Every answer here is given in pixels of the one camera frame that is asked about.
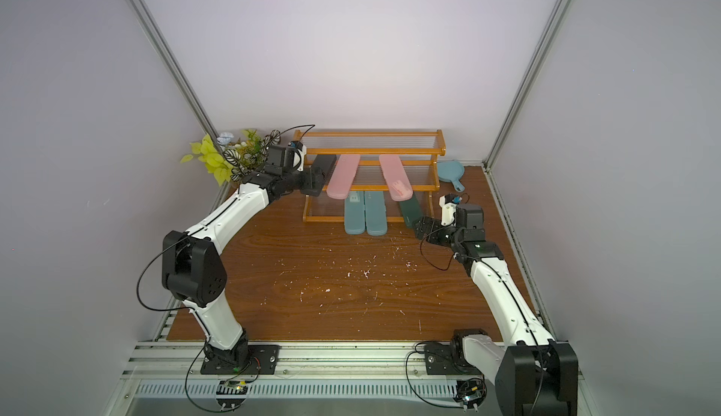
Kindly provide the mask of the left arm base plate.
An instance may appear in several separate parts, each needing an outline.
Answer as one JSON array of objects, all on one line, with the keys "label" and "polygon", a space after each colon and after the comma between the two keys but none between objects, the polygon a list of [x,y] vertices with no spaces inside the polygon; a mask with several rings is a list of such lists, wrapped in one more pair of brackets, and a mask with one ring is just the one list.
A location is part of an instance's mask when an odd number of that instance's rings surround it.
[{"label": "left arm base plate", "polygon": [[232,350],[204,348],[202,375],[273,375],[281,347],[271,344],[241,344]]}]

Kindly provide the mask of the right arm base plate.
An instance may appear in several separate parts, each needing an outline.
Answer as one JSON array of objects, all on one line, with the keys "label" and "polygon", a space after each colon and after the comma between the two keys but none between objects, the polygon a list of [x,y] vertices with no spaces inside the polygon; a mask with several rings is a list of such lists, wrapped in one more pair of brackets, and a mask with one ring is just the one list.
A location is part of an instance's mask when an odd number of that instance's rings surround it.
[{"label": "right arm base plate", "polygon": [[472,376],[480,374],[477,368],[462,363],[457,356],[454,356],[449,344],[437,341],[423,342],[419,345],[419,350],[424,356],[425,371],[429,376]]}]

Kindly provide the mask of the dark green pencil case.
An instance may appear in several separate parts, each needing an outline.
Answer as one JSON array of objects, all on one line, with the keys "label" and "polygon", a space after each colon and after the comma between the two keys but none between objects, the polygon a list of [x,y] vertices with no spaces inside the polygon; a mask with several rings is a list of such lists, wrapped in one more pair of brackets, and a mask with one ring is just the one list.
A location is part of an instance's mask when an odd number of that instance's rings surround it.
[{"label": "dark green pencil case", "polygon": [[401,211],[404,223],[408,228],[416,228],[418,222],[424,218],[424,211],[416,196],[409,198],[408,200],[398,202],[399,209]]}]

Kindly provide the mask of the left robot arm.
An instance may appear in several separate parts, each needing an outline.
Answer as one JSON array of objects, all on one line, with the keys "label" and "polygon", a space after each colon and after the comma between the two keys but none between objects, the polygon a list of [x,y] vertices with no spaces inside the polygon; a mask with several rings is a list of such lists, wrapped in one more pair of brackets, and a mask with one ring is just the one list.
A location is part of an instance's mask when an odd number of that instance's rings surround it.
[{"label": "left robot arm", "polygon": [[206,337],[204,352],[225,367],[249,358],[248,338],[225,295],[227,272],[221,255],[229,241],[271,203],[296,191],[319,196],[337,156],[318,155],[304,165],[300,141],[268,149],[261,168],[241,180],[236,192],[205,219],[163,239],[161,284],[195,316]]}]

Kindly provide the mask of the pink pencil case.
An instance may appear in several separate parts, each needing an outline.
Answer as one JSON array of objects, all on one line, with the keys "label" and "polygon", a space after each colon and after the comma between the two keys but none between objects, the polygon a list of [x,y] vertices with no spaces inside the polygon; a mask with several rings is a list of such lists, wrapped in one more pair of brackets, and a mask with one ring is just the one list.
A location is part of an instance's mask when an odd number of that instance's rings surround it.
[{"label": "pink pencil case", "polygon": [[381,154],[379,164],[392,200],[410,200],[414,192],[400,157],[395,154]]},{"label": "pink pencil case", "polygon": [[342,154],[339,156],[327,186],[328,197],[345,200],[349,196],[360,161],[360,154]]}]

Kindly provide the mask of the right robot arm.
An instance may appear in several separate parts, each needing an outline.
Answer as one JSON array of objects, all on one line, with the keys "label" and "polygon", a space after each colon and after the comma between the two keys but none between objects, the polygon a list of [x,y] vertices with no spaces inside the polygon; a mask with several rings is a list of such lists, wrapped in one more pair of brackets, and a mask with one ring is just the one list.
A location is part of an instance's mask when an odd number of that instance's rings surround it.
[{"label": "right robot arm", "polygon": [[504,415],[578,414],[578,356],[540,322],[512,279],[501,249],[486,237],[478,205],[441,198],[441,217],[413,227],[422,243],[446,247],[484,295],[502,343],[481,331],[457,331],[450,352],[458,368],[474,368],[495,388]]}]

